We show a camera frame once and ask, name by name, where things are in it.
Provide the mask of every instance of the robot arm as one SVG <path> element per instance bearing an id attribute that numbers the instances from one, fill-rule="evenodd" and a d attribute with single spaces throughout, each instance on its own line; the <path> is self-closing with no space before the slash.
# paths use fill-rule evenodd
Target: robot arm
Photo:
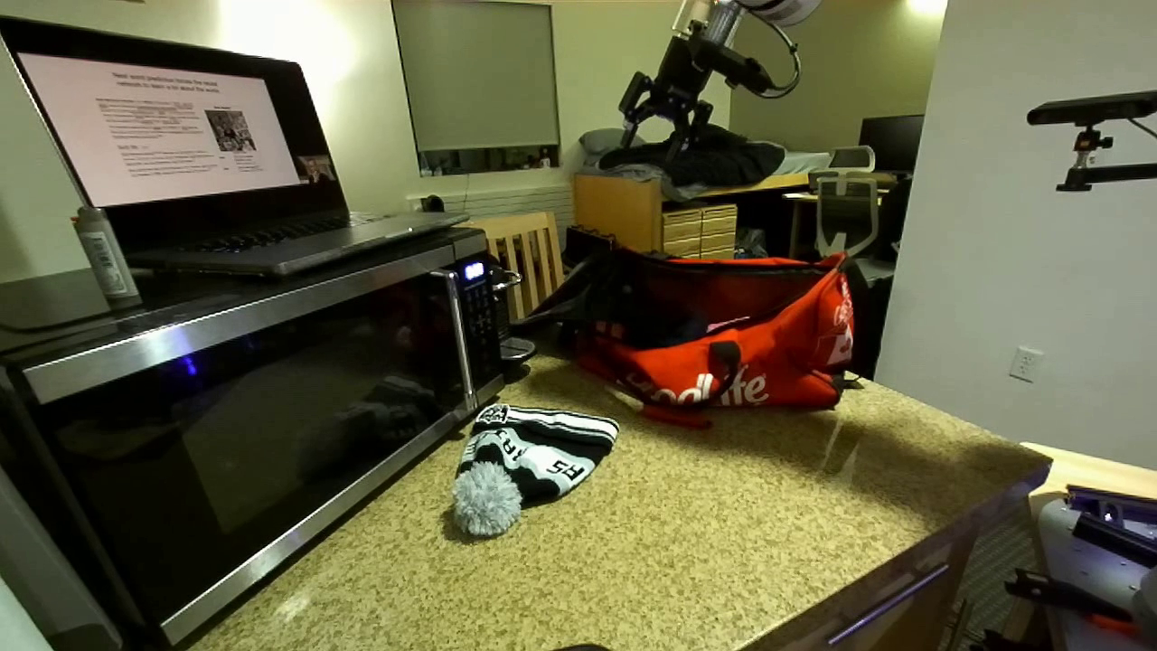
<path id="1" fill-rule="evenodd" d="M 635 71 L 618 100 L 626 115 L 621 144 L 629 149 L 641 123 L 663 115 L 674 123 L 670 154 L 685 150 L 714 115 L 714 103 L 698 99 L 714 71 L 756 99 L 792 94 L 798 82 L 798 53 L 785 25 L 809 17 L 817 6 L 821 0 L 685 0 L 681 29 L 663 53 L 658 77 Z M 775 82 L 756 56 L 729 52 L 740 14 L 756 14 L 792 52 L 792 82 Z"/>

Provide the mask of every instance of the wooden chair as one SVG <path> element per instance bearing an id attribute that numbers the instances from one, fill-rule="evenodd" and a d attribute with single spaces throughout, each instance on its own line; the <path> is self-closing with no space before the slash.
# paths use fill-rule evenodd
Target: wooden chair
<path id="1" fill-rule="evenodd" d="M 528 319 L 565 282 L 552 214 L 473 217 L 471 226 L 483 230 L 489 254 L 515 276 L 510 323 Z"/>

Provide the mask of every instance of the cabinet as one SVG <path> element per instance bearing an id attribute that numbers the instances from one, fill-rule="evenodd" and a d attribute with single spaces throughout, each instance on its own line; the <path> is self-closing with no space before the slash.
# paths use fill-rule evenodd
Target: cabinet
<path id="1" fill-rule="evenodd" d="M 575 225 L 591 234 L 616 238 L 626 250 L 670 254 L 691 260 L 734 255 L 738 207 L 734 203 L 688 203 L 667 207 L 658 182 L 580 174 Z"/>

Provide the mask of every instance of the speckled countertop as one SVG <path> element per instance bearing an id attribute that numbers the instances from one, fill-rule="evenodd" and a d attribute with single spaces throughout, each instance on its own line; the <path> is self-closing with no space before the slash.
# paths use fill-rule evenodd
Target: speckled countertop
<path id="1" fill-rule="evenodd" d="M 446 442 L 195 651 L 744 646 L 1047 473 L 875 383 L 831 413 L 727 407 L 675 430 L 540 359 L 503 401 L 603 413 L 621 438 L 585 486 L 489 543 L 446 520 L 464 451 Z"/>

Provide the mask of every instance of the chair back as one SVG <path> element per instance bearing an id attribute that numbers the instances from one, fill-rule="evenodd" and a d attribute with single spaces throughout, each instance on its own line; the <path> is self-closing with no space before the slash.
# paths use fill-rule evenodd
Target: chair back
<path id="1" fill-rule="evenodd" d="M 862 255 L 880 238 L 880 187 L 872 174 L 812 174 L 817 254 Z"/>
<path id="2" fill-rule="evenodd" d="M 471 226 L 483 230 L 489 254 L 515 276 L 510 323 L 528 319 L 565 282 L 552 214 L 473 217 Z"/>

